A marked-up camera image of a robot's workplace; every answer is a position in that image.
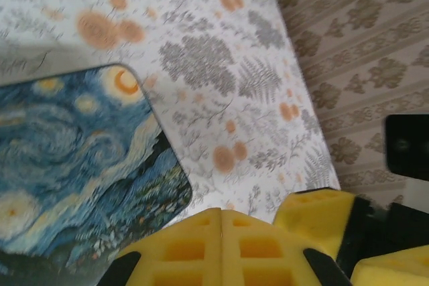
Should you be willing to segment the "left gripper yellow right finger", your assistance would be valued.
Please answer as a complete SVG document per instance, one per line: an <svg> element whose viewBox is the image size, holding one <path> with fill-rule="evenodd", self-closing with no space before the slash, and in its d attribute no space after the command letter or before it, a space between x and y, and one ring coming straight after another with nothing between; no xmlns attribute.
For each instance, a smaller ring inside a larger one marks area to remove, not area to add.
<svg viewBox="0 0 429 286"><path fill-rule="evenodd" d="M223 210L223 286L352 286L321 246L234 210Z"/></svg>

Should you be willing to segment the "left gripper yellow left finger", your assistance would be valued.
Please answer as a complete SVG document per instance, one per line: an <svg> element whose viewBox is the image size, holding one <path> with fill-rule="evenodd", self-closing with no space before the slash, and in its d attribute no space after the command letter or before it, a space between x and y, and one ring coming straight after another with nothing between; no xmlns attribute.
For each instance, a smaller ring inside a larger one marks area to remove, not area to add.
<svg viewBox="0 0 429 286"><path fill-rule="evenodd" d="M97 286L221 286L221 209L210 208L120 251Z"/></svg>

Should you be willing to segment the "starry night print mat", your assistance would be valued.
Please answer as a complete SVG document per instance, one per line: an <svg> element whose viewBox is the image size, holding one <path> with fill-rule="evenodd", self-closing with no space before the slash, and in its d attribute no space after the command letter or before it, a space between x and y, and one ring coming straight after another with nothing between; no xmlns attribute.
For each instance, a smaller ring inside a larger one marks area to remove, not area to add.
<svg viewBox="0 0 429 286"><path fill-rule="evenodd" d="M129 67L0 86L0 286L96 286L191 198Z"/></svg>

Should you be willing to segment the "floral print tablecloth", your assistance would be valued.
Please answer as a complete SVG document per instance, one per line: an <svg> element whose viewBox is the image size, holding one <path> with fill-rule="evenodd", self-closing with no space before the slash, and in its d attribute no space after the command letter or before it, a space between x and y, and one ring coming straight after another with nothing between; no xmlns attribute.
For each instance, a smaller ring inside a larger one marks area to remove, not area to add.
<svg viewBox="0 0 429 286"><path fill-rule="evenodd" d="M276 0L0 0L0 84L120 62L147 91L205 208L271 222L339 188Z"/></svg>

